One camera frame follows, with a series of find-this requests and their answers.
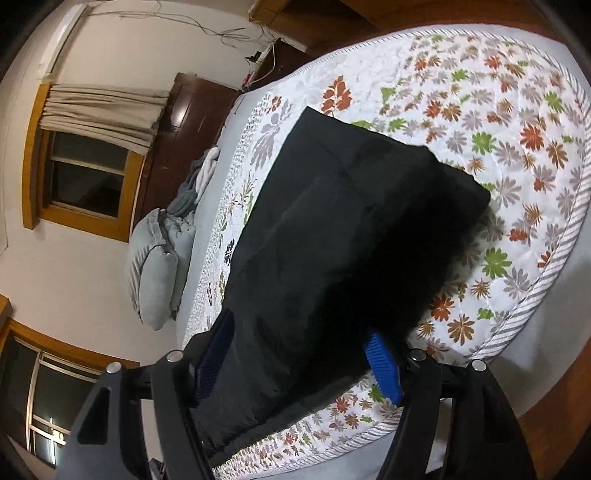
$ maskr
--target blue object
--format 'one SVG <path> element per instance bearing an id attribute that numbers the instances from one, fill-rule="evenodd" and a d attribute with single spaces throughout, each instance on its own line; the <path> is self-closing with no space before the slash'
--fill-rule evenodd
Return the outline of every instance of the blue object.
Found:
<path id="1" fill-rule="evenodd" d="M 365 346 L 365 356 L 368 359 L 369 366 L 374 371 L 382 393 L 394 405 L 400 405 L 404 396 L 400 385 L 400 369 L 379 333 L 373 332 L 369 337 L 369 342 Z"/>

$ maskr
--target light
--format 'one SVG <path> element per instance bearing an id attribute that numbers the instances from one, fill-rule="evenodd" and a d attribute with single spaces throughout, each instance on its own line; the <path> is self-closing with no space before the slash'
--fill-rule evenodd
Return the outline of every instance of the light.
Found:
<path id="1" fill-rule="evenodd" d="M 49 417 L 49 423 L 51 423 L 53 425 L 53 417 Z M 53 430 L 52 429 L 52 434 L 51 436 L 53 436 L 54 440 L 51 441 L 51 445 L 49 447 L 49 454 L 51 456 L 51 462 L 53 465 L 56 464 L 56 442 L 55 440 L 57 440 L 58 442 L 61 440 L 62 442 L 64 441 L 64 434 L 62 432 L 58 432 L 57 430 Z"/>

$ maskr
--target wooden window frame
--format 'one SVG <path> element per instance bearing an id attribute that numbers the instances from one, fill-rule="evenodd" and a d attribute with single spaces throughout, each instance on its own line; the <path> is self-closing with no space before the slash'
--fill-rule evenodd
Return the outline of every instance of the wooden window frame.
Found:
<path id="1" fill-rule="evenodd" d="M 37 167 L 37 215 L 50 222 L 66 225 L 84 232 L 95 233 L 122 242 L 129 241 L 129 229 L 134 212 L 135 192 L 144 164 L 144 157 L 129 151 L 123 172 L 123 186 L 117 218 L 92 214 L 75 207 L 52 203 L 47 183 L 46 167 L 51 160 L 55 132 L 41 129 Z"/>
<path id="2" fill-rule="evenodd" d="M 50 336 L 44 335 L 32 328 L 18 323 L 16 320 L 8 317 L 10 310 L 8 299 L 0 295 L 0 354 L 9 336 L 13 334 L 23 342 L 42 350 L 45 353 L 54 355 L 73 364 L 81 365 L 92 370 L 103 371 L 111 362 L 120 362 L 126 368 L 138 368 L 139 362 L 116 358 L 114 356 L 103 355 L 102 353 L 92 352 L 69 343 L 61 342 Z"/>
<path id="3" fill-rule="evenodd" d="M 145 157 L 132 151 L 128 153 L 116 219 L 65 204 L 51 203 L 46 182 L 46 165 L 51 161 L 55 132 L 44 130 L 39 126 L 50 86 L 48 83 L 39 85 L 27 129 L 22 163 L 22 225 L 24 228 L 33 230 L 38 219 L 41 218 L 83 232 L 128 242 L 134 214 L 135 194 Z"/>

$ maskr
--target folded blanket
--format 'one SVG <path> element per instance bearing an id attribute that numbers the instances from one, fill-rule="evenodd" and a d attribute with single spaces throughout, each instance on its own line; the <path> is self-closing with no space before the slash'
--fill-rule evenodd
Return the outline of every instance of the folded blanket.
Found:
<path id="1" fill-rule="evenodd" d="M 203 192 L 211 179 L 215 166 L 215 159 L 219 156 L 220 149 L 212 147 L 206 150 L 200 159 L 191 163 L 189 175 L 178 188 L 177 196 L 166 208 L 166 211 L 175 217 L 183 218 L 192 210 L 203 196 Z"/>
<path id="2" fill-rule="evenodd" d="M 406 338 L 489 199 L 426 147 L 306 109 L 233 253 L 235 335 L 192 411 L 210 463 L 350 388 L 369 327 Z"/>

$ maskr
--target electrical wire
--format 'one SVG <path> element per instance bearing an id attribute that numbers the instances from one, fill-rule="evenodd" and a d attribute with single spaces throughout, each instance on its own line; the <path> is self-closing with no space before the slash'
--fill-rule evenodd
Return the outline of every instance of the electrical wire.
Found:
<path id="1" fill-rule="evenodd" d="M 163 20 L 169 20 L 172 22 L 177 22 L 185 25 L 191 25 L 192 27 L 200 28 L 201 31 L 203 31 L 203 33 L 209 35 L 210 37 L 219 37 L 220 41 L 227 47 L 233 47 L 233 45 L 229 45 L 225 41 L 238 41 L 242 43 L 260 43 L 263 37 L 271 37 L 273 41 L 276 40 L 273 35 L 265 31 L 265 29 L 260 25 L 259 26 L 261 27 L 261 35 L 258 38 L 252 38 L 250 35 L 247 35 L 245 33 L 239 33 L 243 30 L 246 30 L 246 27 L 230 28 L 228 30 L 217 32 L 209 27 L 201 25 L 201 23 L 199 23 L 197 20 L 195 20 L 193 17 L 189 15 L 161 12 L 160 9 L 162 7 L 162 4 L 158 0 L 157 4 L 158 9 L 156 11 L 113 10 L 109 12 L 93 12 L 90 13 L 88 16 L 98 17 L 101 15 L 117 15 L 119 16 L 119 18 L 131 18 L 134 20 L 144 20 L 146 18 L 161 18 Z"/>
<path id="2" fill-rule="evenodd" d="M 273 66 L 271 67 L 271 70 L 269 70 L 266 74 L 264 74 L 261 78 L 253 80 L 251 82 L 251 85 L 256 83 L 256 82 L 260 82 L 263 78 L 268 77 L 271 73 L 273 73 L 273 71 L 275 70 L 275 44 L 273 44 L 271 46 L 271 50 L 273 51 Z"/>

